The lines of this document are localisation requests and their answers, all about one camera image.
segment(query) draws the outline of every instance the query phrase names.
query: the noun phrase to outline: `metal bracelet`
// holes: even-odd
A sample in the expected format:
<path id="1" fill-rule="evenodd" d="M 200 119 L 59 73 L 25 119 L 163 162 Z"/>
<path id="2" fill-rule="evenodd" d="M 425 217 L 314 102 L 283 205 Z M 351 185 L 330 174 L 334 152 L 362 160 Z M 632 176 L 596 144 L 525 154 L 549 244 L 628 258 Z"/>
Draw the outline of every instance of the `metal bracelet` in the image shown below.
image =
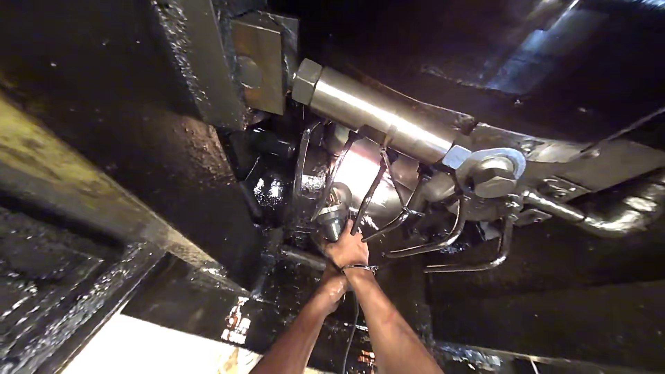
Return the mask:
<path id="1" fill-rule="evenodd" d="M 372 272 L 372 274 L 376 275 L 376 269 L 378 269 L 378 266 L 376 266 L 376 265 L 373 265 L 373 266 L 360 265 L 360 264 L 344 265 L 342 267 L 341 271 L 342 271 L 342 273 L 344 273 L 344 270 L 352 269 L 352 268 L 365 269 L 365 270 L 368 270 L 368 271 Z"/>

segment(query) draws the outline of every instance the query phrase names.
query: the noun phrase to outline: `large hex nut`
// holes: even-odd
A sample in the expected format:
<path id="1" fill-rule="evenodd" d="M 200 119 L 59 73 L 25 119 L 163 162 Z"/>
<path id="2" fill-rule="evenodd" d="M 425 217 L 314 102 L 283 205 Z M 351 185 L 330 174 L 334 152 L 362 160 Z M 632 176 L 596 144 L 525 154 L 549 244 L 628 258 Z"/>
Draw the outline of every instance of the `large hex nut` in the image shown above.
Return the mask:
<path id="1" fill-rule="evenodd" d="M 312 60 L 305 59 L 300 64 L 293 79 L 291 98 L 297 102 L 309 105 L 314 96 L 314 89 L 321 76 L 323 67 Z"/>
<path id="2" fill-rule="evenodd" d="M 481 198 L 498 198 L 511 193 L 517 185 L 512 172 L 488 168 L 473 174 L 473 192 Z"/>

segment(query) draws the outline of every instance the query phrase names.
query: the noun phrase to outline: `black wire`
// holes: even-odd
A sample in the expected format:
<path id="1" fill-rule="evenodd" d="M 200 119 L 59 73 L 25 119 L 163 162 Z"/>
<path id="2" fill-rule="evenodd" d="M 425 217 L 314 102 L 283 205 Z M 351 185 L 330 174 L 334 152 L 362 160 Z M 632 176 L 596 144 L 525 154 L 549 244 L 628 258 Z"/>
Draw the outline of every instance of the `black wire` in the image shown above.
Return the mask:
<path id="1" fill-rule="evenodd" d="M 360 306 L 358 305 L 358 298 L 356 294 L 353 294 L 353 299 L 355 300 L 355 314 L 353 318 L 353 327 L 351 327 L 351 336 L 348 338 L 348 343 L 346 344 L 346 352 L 344 353 L 344 362 L 342 363 L 342 374 L 346 374 L 346 359 L 348 359 L 348 352 L 351 350 L 351 341 L 353 341 L 353 335 L 356 333 L 356 325 L 358 324 L 358 316 L 360 315 Z"/>

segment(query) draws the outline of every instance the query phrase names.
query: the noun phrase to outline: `white surface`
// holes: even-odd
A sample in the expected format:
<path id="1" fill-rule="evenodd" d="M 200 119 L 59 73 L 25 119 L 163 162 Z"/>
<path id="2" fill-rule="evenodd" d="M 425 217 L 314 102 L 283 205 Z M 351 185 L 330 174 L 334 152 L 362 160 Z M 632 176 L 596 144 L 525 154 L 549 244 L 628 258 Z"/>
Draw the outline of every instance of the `white surface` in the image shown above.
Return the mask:
<path id="1" fill-rule="evenodd" d="M 246 349 L 114 315 L 63 374 L 246 374 L 261 356 Z"/>

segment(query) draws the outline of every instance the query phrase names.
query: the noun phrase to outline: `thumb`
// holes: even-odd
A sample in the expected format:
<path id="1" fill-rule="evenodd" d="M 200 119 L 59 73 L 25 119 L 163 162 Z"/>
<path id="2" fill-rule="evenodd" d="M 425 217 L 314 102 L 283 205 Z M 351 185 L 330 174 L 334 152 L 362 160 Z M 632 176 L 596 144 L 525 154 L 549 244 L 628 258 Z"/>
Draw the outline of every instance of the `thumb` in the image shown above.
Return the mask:
<path id="1" fill-rule="evenodd" d="M 351 229 L 353 228 L 353 220 L 347 220 L 346 226 L 344 226 L 343 234 L 351 234 Z"/>

